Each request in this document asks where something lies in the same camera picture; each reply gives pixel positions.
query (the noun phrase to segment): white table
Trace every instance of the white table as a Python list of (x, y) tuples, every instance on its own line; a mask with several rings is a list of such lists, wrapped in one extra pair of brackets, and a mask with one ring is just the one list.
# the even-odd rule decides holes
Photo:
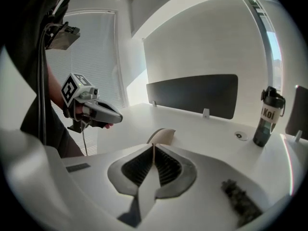
[[(273, 133), (264, 148), (256, 146), (254, 127), (202, 114), (141, 103), (121, 110), (123, 121), (99, 130), (98, 153), (144, 144), (160, 128), (176, 130), (172, 146), (220, 159), (251, 178), (267, 193), (270, 205), (294, 193), (306, 170), (308, 142)], [(234, 133), (243, 131), (247, 141)]]

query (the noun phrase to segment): white bracket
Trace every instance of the white bracket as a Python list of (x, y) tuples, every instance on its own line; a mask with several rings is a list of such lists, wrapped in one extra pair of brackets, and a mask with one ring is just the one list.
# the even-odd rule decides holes
[(299, 139), (302, 137), (302, 134), (303, 134), (303, 131), (302, 131), (302, 130), (299, 130), (299, 131), (297, 132), (297, 134), (295, 135), (295, 137), (294, 137), (294, 141), (295, 141), (295, 142), (299, 142)]
[(202, 118), (206, 118), (206, 119), (210, 118), (210, 110), (209, 109), (203, 110)]

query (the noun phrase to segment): person's arm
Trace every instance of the person's arm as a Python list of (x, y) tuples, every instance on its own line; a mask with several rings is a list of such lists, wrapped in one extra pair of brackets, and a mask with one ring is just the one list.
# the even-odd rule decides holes
[[(53, 101), (60, 109), (63, 110), (64, 100), (61, 96), (61, 85), (53, 75), (51, 67), (47, 64), (48, 69), (48, 88), (51, 101)], [(76, 107), (76, 114), (82, 113), (82, 105)], [(105, 128), (109, 129), (113, 124), (106, 124)]]

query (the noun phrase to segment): black privacy panel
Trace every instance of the black privacy panel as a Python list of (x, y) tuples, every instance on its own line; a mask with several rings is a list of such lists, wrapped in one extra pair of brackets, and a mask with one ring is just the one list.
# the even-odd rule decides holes
[(149, 103), (232, 119), (237, 98), (236, 75), (203, 75), (147, 84)]
[(296, 88), (293, 109), (285, 133), (295, 136), (302, 130), (302, 137), (308, 140), (308, 89), (298, 86)]

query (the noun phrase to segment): water bottle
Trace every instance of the water bottle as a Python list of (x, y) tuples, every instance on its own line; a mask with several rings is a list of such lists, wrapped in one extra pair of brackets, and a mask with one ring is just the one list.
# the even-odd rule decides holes
[(262, 91), (263, 107), (261, 118), (255, 132), (253, 141), (256, 145), (264, 147), (268, 142), (280, 116), (284, 115), (285, 99), (277, 93), (274, 87), (268, 86)]

